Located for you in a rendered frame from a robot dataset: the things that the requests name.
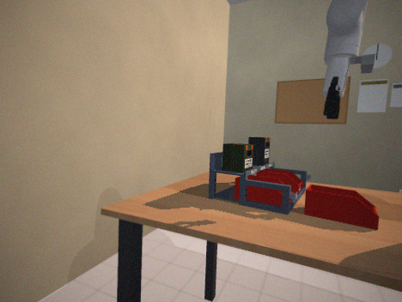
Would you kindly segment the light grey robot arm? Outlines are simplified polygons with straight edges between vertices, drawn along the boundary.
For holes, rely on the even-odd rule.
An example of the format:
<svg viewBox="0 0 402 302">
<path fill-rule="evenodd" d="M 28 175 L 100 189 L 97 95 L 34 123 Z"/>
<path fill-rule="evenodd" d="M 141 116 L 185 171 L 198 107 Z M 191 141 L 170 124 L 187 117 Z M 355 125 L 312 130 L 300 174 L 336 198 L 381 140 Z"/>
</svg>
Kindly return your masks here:
<svg viewBox="0 0 402 302">
<path fill-rule="evenodd" d="M 326 15 L 328 35 L 324 61 L 332 57 L 350 57 L 352 64 L 361 64 L 361 74 L 372 73 L 375 54 L 358 57 L 367 1 L 332 0 Z"/>
</svg>

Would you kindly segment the olive green tool case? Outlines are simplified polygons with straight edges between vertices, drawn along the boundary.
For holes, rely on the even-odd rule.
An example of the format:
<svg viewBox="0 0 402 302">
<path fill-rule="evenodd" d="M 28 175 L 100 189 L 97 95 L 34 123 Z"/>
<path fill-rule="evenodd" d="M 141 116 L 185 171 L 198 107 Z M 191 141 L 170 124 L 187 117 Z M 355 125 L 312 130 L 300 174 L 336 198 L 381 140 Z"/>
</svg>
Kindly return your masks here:
<svg viewBox="0 0 402 302">
<path fill-rule="evenodd" d="M 224 143 L 222 150 L 222 170 L 243 173 L 253 169 L 253 147 L 254 144 Z"/>
</svg>

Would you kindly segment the dark grey tool case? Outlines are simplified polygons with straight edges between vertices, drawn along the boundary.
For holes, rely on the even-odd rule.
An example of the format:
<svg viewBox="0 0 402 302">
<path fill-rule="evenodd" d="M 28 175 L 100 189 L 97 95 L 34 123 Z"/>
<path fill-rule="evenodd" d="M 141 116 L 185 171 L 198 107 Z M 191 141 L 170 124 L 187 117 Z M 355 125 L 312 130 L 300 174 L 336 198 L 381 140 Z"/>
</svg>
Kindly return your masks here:
<svg viewBox="0 0 402 302">
<path fill-rule="evenodd" d="M 271 138 L 268 137 L 249 137 L 248 144 L 254 144 L 253 165 L 269 164 L 270 140 Z"/>
</svg>

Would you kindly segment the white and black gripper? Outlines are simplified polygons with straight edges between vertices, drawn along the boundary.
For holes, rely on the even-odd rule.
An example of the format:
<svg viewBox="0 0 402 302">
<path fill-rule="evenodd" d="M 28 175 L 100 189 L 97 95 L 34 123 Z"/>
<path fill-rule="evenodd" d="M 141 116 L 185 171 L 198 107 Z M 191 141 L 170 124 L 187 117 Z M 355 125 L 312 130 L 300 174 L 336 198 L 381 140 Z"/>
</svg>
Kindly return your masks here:
<svg viewBox="0 0 402 302">
<path fill-rule="evenodd" d="M 324 108 L 324 115 L 328 119 L 338 119 L 340 99 L 344 96 L 349 67 L 352 64 L 351 59 L 350 57 L 332 57 L 325 61 L 327 70 L 322 93 L 328 100 Z"/>
</svg>

